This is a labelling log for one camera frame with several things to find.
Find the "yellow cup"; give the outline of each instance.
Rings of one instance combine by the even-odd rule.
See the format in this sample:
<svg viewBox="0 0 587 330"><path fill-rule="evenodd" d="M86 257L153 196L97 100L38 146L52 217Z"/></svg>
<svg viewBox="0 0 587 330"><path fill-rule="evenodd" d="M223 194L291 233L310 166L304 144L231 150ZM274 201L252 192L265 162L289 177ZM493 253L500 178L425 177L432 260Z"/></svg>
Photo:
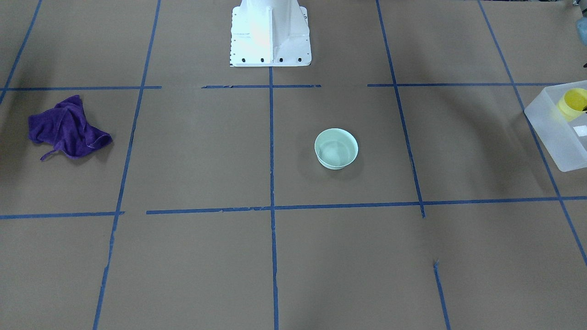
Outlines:
<svg viewBox="0 0 587 330"><path fill-rule="evenodd" d="M584 114L587 107L587 90L582 88L569 89L556 105L567 122Z"/></svg>

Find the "metal bracket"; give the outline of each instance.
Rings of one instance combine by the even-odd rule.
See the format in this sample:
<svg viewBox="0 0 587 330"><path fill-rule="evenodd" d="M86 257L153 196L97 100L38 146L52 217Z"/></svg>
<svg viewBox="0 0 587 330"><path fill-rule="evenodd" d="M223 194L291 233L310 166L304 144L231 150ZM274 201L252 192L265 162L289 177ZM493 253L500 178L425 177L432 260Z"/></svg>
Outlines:
<svg viewBox="0 0 587 330"><path fill-rule="evenodd" d="M312 62L308 11L297 0L242 0L232 10L231 66Z"/></svg>

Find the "white sticker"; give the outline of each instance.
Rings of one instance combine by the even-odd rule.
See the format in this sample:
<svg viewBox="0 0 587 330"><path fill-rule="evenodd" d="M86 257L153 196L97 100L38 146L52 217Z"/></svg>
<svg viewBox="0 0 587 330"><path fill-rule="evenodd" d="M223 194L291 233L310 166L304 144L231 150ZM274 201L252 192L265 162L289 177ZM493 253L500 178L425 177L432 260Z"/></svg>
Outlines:
<svg viewBox="0 0 587 330"><path fill-rule="evenodd" d="M578 136L586 136L587 135L587 126L585 126L585 125L575 126L573 128L575 129L575 132L577 132Z"/></svg>

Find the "purple cloth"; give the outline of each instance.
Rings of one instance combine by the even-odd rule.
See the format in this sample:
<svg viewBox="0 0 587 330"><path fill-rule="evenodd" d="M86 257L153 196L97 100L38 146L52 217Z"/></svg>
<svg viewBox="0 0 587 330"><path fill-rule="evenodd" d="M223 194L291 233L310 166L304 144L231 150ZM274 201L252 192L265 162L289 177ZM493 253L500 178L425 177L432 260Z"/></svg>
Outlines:
<svg viewBox="0 0 587 330"><path fill-rule="evenodd" d="M57 103L53 109L30 116L29 139L53 145L53 150L44 154L41 161L58 150L77 159L112 142L108 133L88 124L79 95Z"/></svg>

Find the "light blue object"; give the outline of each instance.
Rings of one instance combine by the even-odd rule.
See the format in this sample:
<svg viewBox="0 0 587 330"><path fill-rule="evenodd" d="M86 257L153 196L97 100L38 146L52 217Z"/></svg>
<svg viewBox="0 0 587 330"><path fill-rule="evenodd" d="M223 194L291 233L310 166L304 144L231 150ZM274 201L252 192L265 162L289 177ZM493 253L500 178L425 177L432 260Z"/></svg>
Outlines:
<svg viewBox="0 0 587 330"><path fill-rule="evenodd" d="M577 21L577 33L583 45L587 46L587 18L581 17Z"/></svg>

